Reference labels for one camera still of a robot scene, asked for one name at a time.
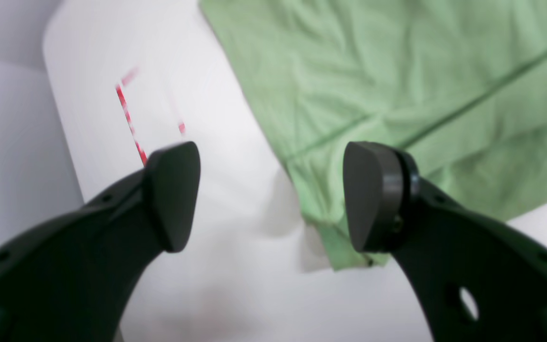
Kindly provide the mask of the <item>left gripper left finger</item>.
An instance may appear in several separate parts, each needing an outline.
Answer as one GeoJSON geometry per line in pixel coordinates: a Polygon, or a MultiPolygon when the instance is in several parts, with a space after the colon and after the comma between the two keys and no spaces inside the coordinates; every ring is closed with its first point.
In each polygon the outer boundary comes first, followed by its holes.
{"type": "Polygon", "coordinates": [[[146,268],[186,247],[199,181],[197,145],[178,143],[0,246],[0,342],[112,342],[146,268]]]}

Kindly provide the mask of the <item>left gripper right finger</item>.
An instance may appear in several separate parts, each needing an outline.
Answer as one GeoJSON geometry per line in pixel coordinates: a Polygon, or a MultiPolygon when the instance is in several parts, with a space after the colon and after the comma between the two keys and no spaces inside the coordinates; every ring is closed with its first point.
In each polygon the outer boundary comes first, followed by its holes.
{"type": "Polygon", "coordinates": [[[412,156],[349,142],[343,188],[352,246],[390,253],[436,342],[547,342],[547,248],[456,203],[412,156]]]}

